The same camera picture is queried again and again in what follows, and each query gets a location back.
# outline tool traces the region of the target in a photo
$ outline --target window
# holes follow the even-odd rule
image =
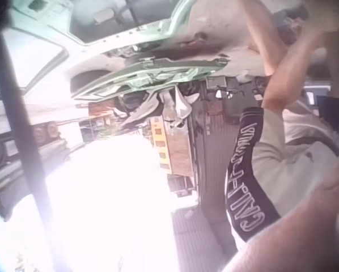
[[[159,157],[160,157],[161,159],[165,159],[167,156],[166,156],[166,153],[160,152],[160,153],[159,153]]]
[[[56,44],[15,29],[3,32],[19,87],[26,87],[30,81],[56,56],[62,48]]]
[[[166,143],[164,141],[156,141],[156,146],[158,146],[158,147],[165,147]]]
[[[159,166],[163,169],[170,169],[170,166],[167,163],[160,163]]]

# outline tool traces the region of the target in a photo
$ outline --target car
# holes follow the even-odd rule
[[[195,1],[13,0],[3,35],[22,94],[98,54],[160,45],[187,22]]]

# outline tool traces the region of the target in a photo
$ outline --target black pole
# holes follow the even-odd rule
[[[30,65],[31,61],[35,60],[28,59],[27,65]],[[71,271],[64,258],[62,246],[58,241],[59,239],[56,238],[54,234],[52,226],[53,214],[45,183],[44,167],[33,137],[32,127],[29,123],[26,107],[16,82],[11,57],[2,33],[0,33],[0,93],[19,151],[27,185],[35,199],[43,227],[46,231],[54,271]]]

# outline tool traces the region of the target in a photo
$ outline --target skin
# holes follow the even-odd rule
[[[339,163],[288,216],[256,235],[224,269],[339,271]]]
[[[262,107],[282,115],[283,110],[300,97],[311,56],[324,33],[305,25],[301,36],[287,52],[266,88]]]

